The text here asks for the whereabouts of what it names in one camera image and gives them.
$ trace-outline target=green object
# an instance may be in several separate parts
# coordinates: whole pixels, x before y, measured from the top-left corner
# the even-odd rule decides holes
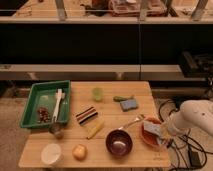
[[[129,99],[133,99],[133,98],[134,98],[134,96],[131,96],[131,97],[114,96],[113,100],[115,102],[121,102],[121,101],[129,100]]]
[[[93,100],[100,102],[103,99],[103,90],[102,88],[96,87],[92,90]]]
[[[48,110],[52,119],[53,111],[56,105],[56,93],[58,89],[62,89],[65,98],[61,99],[58,122],[66,124],[70,116],[70,81],[55,81],[35,83],[32,85],[28,101],[25,106],[22,119],[20,121],[21,128],[48,128],[50,122],[38,123],[38,109],[44,107]]]

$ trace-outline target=dark bowl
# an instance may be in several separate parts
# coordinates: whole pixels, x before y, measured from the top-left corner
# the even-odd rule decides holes
[[[132,150],[132,139],[127,132],[114,130],[107,135],[106,147],[112,155],[122,157]]]

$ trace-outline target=brown food item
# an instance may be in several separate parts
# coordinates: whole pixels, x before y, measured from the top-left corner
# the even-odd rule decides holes
[[[39,107],[37,112],[38,112],[38,115],[39,115],[38,123],[50,121],[50,116],[49,116],[49,112],[48,112],[47,108]]]
[[[82,144],[78,144],[73,149],[72,154],[77,160],[84,160],[87,155],[87,148]]]

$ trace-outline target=plastic container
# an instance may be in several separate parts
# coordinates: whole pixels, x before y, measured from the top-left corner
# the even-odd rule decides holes
[[[48,144],[41,152],[41,161],[48,166],[56,166],[62,159],[62,150],[58,144]]]
[[[135,1],[136,3],[129,2],[128,0],[109,0],[108,8],[114,16],[138,17],[141,10],[140,2],[138,0]],[[147,16],[163,16],[166,10],[167,8],[161,0],[148,1]]]
[[[52,114],[56,104],[55,94],[61,88],[65,93],[65,98],[61,100],[58,122],[66,124],[70,116],[70,81],[55,81],[35,83],[32,85],[28,101],[25,106],[22,119],[20,121],[21,128],[48,128],[51,124]],[[48,110],[50,115],[49,122],[39,121],[38,109],[44,107]]]

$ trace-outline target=black wall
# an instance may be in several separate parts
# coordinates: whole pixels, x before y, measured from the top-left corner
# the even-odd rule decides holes
[[[0,24],[0,63],[176,64],[211,52],[213,25]]]

